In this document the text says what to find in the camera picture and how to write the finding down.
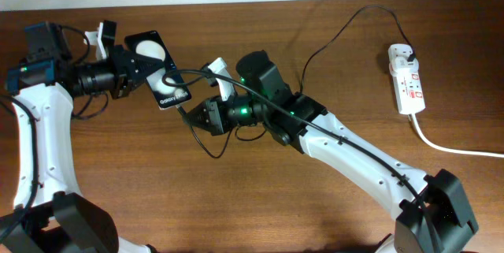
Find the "black smartphone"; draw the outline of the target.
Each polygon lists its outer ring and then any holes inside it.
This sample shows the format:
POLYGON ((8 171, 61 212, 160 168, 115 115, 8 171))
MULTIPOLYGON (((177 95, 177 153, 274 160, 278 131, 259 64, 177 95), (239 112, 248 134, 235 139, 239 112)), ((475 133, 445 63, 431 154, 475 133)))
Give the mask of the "black smartphone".
POLYGON ((128 35, 124 38, 124 42, 130 51, 147 57, 147 62, 143 63, 147 68, 146 83, 161 110, 192 99, 188 88, 181 86, 184 83, 181 75, 165 77, 167 72, 176 70, 177 67, 157 31, 128 35))

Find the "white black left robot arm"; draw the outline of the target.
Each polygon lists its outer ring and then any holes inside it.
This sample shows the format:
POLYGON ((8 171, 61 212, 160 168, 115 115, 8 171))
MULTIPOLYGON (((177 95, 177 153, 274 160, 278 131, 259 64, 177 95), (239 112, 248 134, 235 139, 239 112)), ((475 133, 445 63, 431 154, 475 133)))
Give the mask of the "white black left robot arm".
POLYGON ((98 31, 101 57, 74 58, 65 26, 45 21, 25 28, 28 55, 9 69, 5 100, 19 129, 20 174, 13 212, 1 219, 1 243, 12 252, 151 252, 118 235, 112 217, 83 197, 72 156, 75 98, 123 98, 163 62, 115 44, 115 25, 98 31))

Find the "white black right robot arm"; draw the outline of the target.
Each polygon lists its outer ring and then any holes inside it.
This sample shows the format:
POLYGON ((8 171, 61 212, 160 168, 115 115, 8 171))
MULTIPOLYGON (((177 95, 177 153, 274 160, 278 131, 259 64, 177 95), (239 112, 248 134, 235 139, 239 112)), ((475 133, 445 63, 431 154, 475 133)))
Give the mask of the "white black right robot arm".
POLYGON ((441 169, 428 175, 348 130, 312 98, 292 92, 265 51, 243 57, 232 80, 222 58, 204 65, 220 94, 191 110, 186 120, 213 136, 263 124, 272 138, 337 170, 377 201, 395 221, 378 252, 460 252, 479 226, 460 180, 441 169))

